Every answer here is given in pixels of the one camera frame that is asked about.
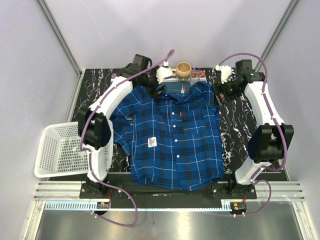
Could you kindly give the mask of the blue plaid shirt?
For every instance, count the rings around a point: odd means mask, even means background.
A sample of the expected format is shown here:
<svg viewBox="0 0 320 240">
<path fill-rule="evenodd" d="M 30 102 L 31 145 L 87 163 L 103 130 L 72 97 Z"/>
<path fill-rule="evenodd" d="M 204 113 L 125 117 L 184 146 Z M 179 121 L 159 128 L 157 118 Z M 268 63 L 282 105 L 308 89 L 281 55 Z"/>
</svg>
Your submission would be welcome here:
<svg viewBox="0 0 320 240">
<path fill-rule="evenodd" d="M 136 87 L 110 119 L 134 183 L 195 191 L 224 176 L 220 111 L 210 84 L 157 98 Z"/>
</svg>

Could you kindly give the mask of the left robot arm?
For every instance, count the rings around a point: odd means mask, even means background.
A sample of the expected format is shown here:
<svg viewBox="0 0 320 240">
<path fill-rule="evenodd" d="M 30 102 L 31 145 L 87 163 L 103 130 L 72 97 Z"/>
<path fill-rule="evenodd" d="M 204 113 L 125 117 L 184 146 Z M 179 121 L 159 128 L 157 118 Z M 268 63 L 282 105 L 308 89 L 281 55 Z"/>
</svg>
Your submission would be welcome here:
<svg viewBox="0 0 320 240">
<path fill-rule="evenodd" d="M 146 56 L 136 54 L 133 62 L 121 68 L 108 89 L 89 107 L 77 113 L 79 150 L 87 154 L 88 173 L 80 188 L 81 199 L 103 198 L 111 191 L 106 184 L 113 161 L 114 130 L 110 117 L 119 103 L 137 86 L 146 87 L 154 98 L 165 90 L 159 88 L 164 77 L 162 67 L 168 66 L 167 57 L 153 63 Z"/>
</svg>

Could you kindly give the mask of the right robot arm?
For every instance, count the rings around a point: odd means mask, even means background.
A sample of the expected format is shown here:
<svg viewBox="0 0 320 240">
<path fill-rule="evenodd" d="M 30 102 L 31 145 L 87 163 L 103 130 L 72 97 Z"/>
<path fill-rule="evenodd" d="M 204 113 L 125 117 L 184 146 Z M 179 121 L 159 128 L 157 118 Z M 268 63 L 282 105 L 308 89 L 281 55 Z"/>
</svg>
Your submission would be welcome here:
<svg viewBox="0 0 320 240">
<path fill-rule="evenodd" d="M 237 61 L 235 67 L 220 63 L 214 67 L 213 74 L 212 89 L 217 103 L 223 105 L 243 94 L 251 104 L 257 123 L 257 129 L 248 141 L 248 156 L 241 167 L 231 174 L 224 189 L 236 199 L 250 191 L 257 176 L 264 170 L 274 171 L 274 162 L 282 160 L 277 171 L 284 168 L 294 128 L 285 124 L 273 104 L 267 72 L 254 71 L 250 59 Z"/>
</svg>

